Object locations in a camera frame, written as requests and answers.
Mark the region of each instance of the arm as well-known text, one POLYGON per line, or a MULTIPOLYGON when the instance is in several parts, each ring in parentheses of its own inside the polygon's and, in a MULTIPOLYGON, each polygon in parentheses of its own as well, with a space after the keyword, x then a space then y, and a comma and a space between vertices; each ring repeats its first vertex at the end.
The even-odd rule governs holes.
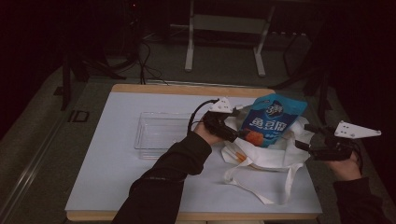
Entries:
POLYGON ((193 133, 171 146, 132 184, 112 223, 175 223, 184 179, 202 172, 210 146, 220 141, 198 123, 193 133))
POLYGON ((326 161, 338 181, 333 184, 342 223, 391 223, 382 211, 382 200, 372 194, 369 179, 361 176, 354 153, 345 161, 326 161))

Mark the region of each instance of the white strap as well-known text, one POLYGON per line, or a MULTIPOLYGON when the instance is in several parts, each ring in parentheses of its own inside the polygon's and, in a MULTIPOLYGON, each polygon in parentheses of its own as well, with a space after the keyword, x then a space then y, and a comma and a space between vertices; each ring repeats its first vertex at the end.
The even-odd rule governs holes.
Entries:
MULTIPOLYGON (((262 196, 260 193, 256 192, 253 189, 249 189, 245 186, 243 186, 241 183, 239 183, 234 177, 233 177, 233 171, 235 169, 237 169, 240 166, 249 166, 250 164, 252 164, 253 161, 250 158, 247 158, 246 160, 244 160, 243 162, 241 162, 239 165, 229 169, 228 171, 225 172, 224 174, 224 182, 226 184, 230 184, 230 185, 235 185, 237 187, 240 187, 242 189, 245 189, 247 191, 250 191, 251 193, 253 193, 254 195, 256 195, 260 201, 262 201, 262 203, 264 204, 275 204, 273 201, 267 199, 266 197, 262 196)), ((286 203, 289 198, 290 198, 290 193, 291 193, 291 186, 293 184, 293 180, 294 177, 298 171, 298 169, 300 169, 301 167, 303 167, 303 163, 295 163, 293 164, 290 168, 289 168, 289 172, 288 172, 288 177, 286 178, 286 183, 285 183, 285 193, 286 193, 286 197, 283 203, 286 203)))

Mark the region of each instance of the hand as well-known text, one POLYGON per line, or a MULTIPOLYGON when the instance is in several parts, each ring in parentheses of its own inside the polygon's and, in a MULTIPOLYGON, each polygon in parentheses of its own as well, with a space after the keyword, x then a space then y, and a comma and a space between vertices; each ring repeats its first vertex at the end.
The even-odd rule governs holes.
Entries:
POLYGON ((355 180, 361 178, 361 171, 359 169, 359 159, 356 156, 355 152, 352 152, 352 155, 349 159, 345 161, 325 161, 330 169, 335 174, 340 181, 348 181, 355 180))
POLYGON ((204 138, 204 140, 210 146, 212 146, 215 143, 224 141, 224 139, 210 133, 202 121, 198 122, 197 126, 194 129, 194 132, 198 133, 198 135, 200 135, 202 138, 204 138))

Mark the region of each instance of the gray carpet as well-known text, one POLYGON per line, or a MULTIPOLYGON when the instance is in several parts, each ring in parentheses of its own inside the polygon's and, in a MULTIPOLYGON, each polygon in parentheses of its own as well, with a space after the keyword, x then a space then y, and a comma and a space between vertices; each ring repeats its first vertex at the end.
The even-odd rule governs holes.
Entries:
MULTIPOLYGON (((222 45, 213 47, 205 43, 202 46, 196 45, 193 70, 185 73, 184 62, 187 47, 185 42, 180 42, 178 39, 167 44, 148 41, 151 50, 148 66, 161 71, 161 79, 171 84, 195 82, 207 85, 266 87, 288 78, 282 61, 282 48, 286 46, 287 40, 284 36, 272 35, 266 42, 262 54, 268 73, 265 78, 257 77, 251 48, 231 48, 222 45)), ((112 63, 118 60, 117 57, 110 59, 112 63)), ((158 76, 160 73, 156 70, 150 71, 158 76)), ((122 82, 137 83, 139 68, 134 66, 120 74, 128 77, 122 82)), ((36 152, 42 148, 43 143, 50 143, 46 148, 46 153, 41 155, 42 163, 36 167, 38 172, 35 178, 30 182, 30 187, 26 188, 26 192, 21 195, 19 202, 15 204, 8 223, 71 223, 65 220, 65 204, 105 106, 106 98, 112 85, 119 82, 98 73, 93 75, 88 83, 74 82, 73 101, 64 112, 60 111, 62 98, 53 95, 55 89, 62 85, 61 69, 52 74, 43 84, 41 90, 0 143, 1 206, 6 203, 18 178, 36 152), (71 110, 89 111, 90 117, 85 123, 66 122, 71 110), (60 124, 60 128, 54 128, 56 124, 60 124)), ((303 85, 302 81, 279 93, 305 99, 309 103, 309 108, 304 115, 309 118, 310 122, 319 125, 316 115, 318 97, 304 96, 301 92, 303 85)), ((329 104, 332 110, 327 111, 326 119, 330 125, 336 125, 340 119, 348 120, 333 89, 329 90, 329 104)), ((373 192, 383 198, 385 213, 396 223, 395 205, 390 200, 364 150, 363 158, 365 164, 363 172, 370 176, 373 192)), ((334 181, 332 172, 320 161, 308 161, 306 165, 323 209, 323 214, 318 217, 318 221, 322 224, 340 223, 332 190, 334 181)), ((277 223, 317 222, 315 220, 288 220, 277 221, 277 223)))

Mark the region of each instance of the floor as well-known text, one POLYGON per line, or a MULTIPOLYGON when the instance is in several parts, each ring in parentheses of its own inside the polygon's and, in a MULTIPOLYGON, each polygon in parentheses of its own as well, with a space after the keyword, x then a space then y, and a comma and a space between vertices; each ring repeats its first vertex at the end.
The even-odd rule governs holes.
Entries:
MULTIPOLYGON (((147 83, 265 88, 288 78, 282 58, 283 50, 290 41, 288 36, 273 34, 266 40, 262 52, 266 77, 257 76, 252 52, 254 41, 249 40, 245 43, 240 39, 223 39, 213 42, 205 38, 206 36, 208 34, 202 33, 198 37, 193 69, 186 73, 186 30, 174 30, 168 41, 162 41, 155 34, 148 34, 145 37, 147 45, 142 45, 140 54, 142 59, 149 55, 145 70, 147 83)), ((308 47, 307 39, 300 37, 288 53, 290 69, 299 64, 308 47)), ((121 57, 112 55, 108 60, 110 63, 117 63, 121 57)), ((123 81, 105 77, 94 69, 90 72, 92 76, 87 83, 73 81, 72 101, 65 111, 61 111, 62 97, 53 94, 57 87, 62 86, 62 68, 58 69, 43 83, 21 117, 0 142, 2 223, 72 223, 66 219, 64 206, 90 145, 108 93, 115 83, 140 81, 138 64, 118 71, 121 76, 127 77, 123 81), (68 122, 72 110, 90 111, 90 117, 84 123, 68 122)), ((318 97, 304 96, 303 86, 304 80, 279 92, 305 98, 310 104, 311 122, 320 124, 315 116, 318 97)), ((329 89, 328 101, 331 107, 326 113, 328 124, 335 125, 341 119, 348 120, 348 115, 337 100, 334 89, 329 89)), ((363 158, 363 172, 371 178, 372 191, 383 198, 384 211, 395 222, 396 207, 364 150, 363 158)), ((332 190, 334 176, 320 161, 308 161, 306 165, 316 187, 323 214, 317 220, 278 220, 265 223, 340 223, 332 190)))

